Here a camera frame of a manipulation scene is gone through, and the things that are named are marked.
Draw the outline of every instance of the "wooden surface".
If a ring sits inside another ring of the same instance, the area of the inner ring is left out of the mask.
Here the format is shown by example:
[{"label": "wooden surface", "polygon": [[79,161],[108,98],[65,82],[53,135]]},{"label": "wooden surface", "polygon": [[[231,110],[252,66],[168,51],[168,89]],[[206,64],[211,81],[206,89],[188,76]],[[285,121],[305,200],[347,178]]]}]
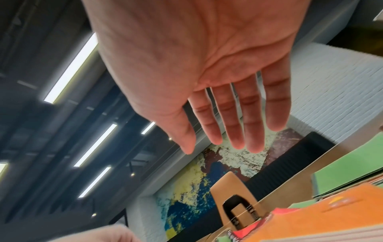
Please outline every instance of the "wooden surface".
[{"label": "wooden surface", "polygon": [[365,144],[379,132],[382,123],[383,112],[260,200],[262,208],[272,211],[277,207],[287,208],[293,203],[312,199],[311,174]]}]

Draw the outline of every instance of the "stack of notebooks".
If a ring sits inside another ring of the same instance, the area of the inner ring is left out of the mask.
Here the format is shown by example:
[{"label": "stack of notebooks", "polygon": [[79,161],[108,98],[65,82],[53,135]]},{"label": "stack of notebooks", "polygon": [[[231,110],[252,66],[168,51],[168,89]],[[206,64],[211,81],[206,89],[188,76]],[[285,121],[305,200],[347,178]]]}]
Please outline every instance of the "stack of notebooks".
[{"label": "stack of notebooks", "polygon": [[383,132],[312,174],[312,186],[312,200],[203,241],[383,242]]}]

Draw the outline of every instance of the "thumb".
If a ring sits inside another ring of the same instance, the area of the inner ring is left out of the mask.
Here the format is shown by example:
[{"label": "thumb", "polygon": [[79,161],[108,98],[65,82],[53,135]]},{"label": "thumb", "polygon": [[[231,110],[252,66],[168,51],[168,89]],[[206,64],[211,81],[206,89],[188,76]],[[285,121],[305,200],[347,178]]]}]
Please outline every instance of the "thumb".
[{"label": "thumb", "polygon": [[156,125],[162,128],[183,152],[191,154],[195,147],[195,133],[188,116],[181,107],[176,112],[156,119]]}]

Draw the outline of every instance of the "painting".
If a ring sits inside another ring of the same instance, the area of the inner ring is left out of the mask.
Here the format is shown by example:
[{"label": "painting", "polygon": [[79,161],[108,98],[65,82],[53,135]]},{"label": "painting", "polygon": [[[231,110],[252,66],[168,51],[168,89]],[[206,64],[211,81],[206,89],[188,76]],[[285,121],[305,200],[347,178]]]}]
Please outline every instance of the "painting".
[{"label": "painting", "polygon": [[281,132],[266,128],[265,149],[254,154],[234,149],[224,133],[222,144],[211,144],[155,194],[167,238],[171,239],[215,206],[209,190],[224,174],[232,171],[245,182],[301,139],[290,128]]}]

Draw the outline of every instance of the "human hand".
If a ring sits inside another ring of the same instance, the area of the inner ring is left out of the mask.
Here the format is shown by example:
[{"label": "human hand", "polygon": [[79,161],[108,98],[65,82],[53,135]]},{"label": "human hand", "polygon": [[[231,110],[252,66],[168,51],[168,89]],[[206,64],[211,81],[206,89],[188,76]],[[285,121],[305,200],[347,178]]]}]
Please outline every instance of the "human hand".
[{"label": "human hand", "polygon": [[65,236],[51,242],[140,242],[140,240],[127,227],[112,225]]},{"label": "human hand", "polygon": [[[182,109],[189,101],[213,144],[222,142],[211,88],[237,149],[264,148],[266,124],[283,129],[290,113],[289,54],[309,0],[83,0],[111,75],[141,116],[155,121],[189,154],[195,133]],[[237,117],[233,84],[243,113]]]}]

